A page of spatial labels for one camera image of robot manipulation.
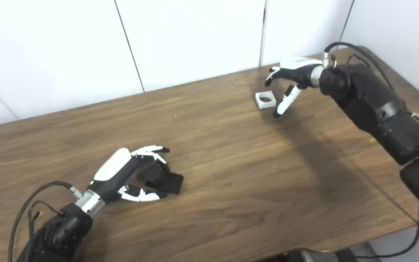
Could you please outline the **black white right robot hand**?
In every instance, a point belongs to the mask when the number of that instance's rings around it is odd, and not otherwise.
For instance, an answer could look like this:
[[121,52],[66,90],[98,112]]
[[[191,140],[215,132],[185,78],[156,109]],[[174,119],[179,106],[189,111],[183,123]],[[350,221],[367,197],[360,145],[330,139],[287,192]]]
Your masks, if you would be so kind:
[[292,81],[273,112],[274,118],[280,118],[302,90],[308,87],[318,87],[317,82],[323,69],[322,61],[309,57],[288,57],[281,60],[278,66],[271,67],[264,86],[269,87],[276,79]]

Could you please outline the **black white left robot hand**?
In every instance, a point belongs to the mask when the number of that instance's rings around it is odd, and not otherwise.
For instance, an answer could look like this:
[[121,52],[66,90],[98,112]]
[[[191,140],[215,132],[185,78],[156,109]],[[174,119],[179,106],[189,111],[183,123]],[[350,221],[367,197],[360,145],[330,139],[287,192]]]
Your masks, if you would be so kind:
[[118,199],[148,202],[166,198],[167,192],[129,185],[126,181],[143,163],[154,161],[159,167],[169,171],[167,162],[158,154],[169,151],[168,148],[157,145],[145,146],[135,151],[120,148],[100,167],[87,189],[98,195],[105,204]]

